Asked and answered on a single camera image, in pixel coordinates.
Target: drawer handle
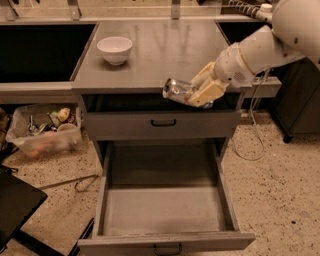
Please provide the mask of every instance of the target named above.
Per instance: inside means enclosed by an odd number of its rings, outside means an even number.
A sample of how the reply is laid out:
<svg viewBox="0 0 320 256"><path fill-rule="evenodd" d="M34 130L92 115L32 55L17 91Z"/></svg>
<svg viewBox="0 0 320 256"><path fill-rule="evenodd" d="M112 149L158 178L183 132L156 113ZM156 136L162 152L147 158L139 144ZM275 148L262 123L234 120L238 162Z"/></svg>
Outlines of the drawer handle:
<svg viewBox="0 0 320 256"><path fill-rule="evenodd" d="M179 244L179 250L177 252L166 252L166 253L158 252L157 245L154 245L154 254L157 256L174 256L174 255L180 255L181 252L182 252L181 244Z"/></svg>
<svg viewBox="0 0 320 256"><path fill-rule="evenodd" d="M155 127L170 127L175 126L177 124L177 120L167 120L167 121L159 121L159 120L151 120L151 125Z"/></svg>

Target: clear plastic container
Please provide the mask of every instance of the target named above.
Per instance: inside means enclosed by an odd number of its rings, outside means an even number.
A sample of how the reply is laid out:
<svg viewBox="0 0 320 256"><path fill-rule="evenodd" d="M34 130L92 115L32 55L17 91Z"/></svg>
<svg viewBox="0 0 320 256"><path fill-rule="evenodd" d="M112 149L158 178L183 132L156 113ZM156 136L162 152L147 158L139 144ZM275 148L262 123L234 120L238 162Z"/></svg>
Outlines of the clear plastic container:
<svg viewBox="0 0 320 256"><path fill-rule="evenodd" d="M30 136L28 126L32 115L37 124L48 123L47 113L70 108L75 115L76 127L69 130ZM80 110L73 104L35 104L17 108L12 117L6 140L15 144L29 157L76 150L82 144Z"/></svg>

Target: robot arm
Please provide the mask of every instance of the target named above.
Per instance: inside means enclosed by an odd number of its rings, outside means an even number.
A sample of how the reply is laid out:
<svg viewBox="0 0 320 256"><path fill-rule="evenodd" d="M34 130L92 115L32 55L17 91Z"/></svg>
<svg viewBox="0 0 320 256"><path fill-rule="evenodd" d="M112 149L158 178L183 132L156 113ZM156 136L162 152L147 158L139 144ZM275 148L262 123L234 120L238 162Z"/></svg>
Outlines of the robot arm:
<svg viewBox="0 0 320 256"><path fill-rule="evenodd" d="M222 51L192 79L194 88L183 96L184 104L203 106L223 96L228 86L250 86L260 72L305 56L320 69L319 10L319 0L282 0L273 12L273 28L263 26ZM170 88L166 90L164 97L170 98Z"/></svg>

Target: drawer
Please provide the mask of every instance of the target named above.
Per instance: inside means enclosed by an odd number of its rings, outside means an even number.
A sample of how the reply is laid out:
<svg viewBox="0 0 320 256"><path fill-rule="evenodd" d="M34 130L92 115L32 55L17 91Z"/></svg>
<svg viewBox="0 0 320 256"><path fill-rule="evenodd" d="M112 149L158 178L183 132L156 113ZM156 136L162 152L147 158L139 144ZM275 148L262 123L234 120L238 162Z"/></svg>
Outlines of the drawer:
<svg viewBox="0 0 320 256"><path fill-rule="evenodd" d="M213 144L108 144L87 256L242 250Z"/></svg>
<svg viewBox="0 0 320 256"><path fill-rule="evenodd" d="M231 137L241 111L87 113L92 140Z"/></svg>

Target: beige floor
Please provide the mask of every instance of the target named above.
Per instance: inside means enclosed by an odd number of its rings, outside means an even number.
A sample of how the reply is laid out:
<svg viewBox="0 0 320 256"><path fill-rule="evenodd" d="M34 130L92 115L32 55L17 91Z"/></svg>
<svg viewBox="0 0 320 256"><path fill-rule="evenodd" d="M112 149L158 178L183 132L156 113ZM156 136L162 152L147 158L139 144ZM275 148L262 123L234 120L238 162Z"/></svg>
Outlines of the beige floor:
<svg viewBox="0 0 320 256"><path fill-rule="evenodd" d="M253 232L254 241L241 252L211 252L222 255L320 255L320 137L295 138L289 144L268 114L257 116L257 130L246 120L230 142L223 168L241 231ZM79 152L39 160L17 152L5 161L19 168L17 176L36 187L100 174L93 145L86 138ZM94 217L99 178L45 190L49 198L23 230L67 255L82 230ZM34 255L15 241L3 254Z"/></svg>

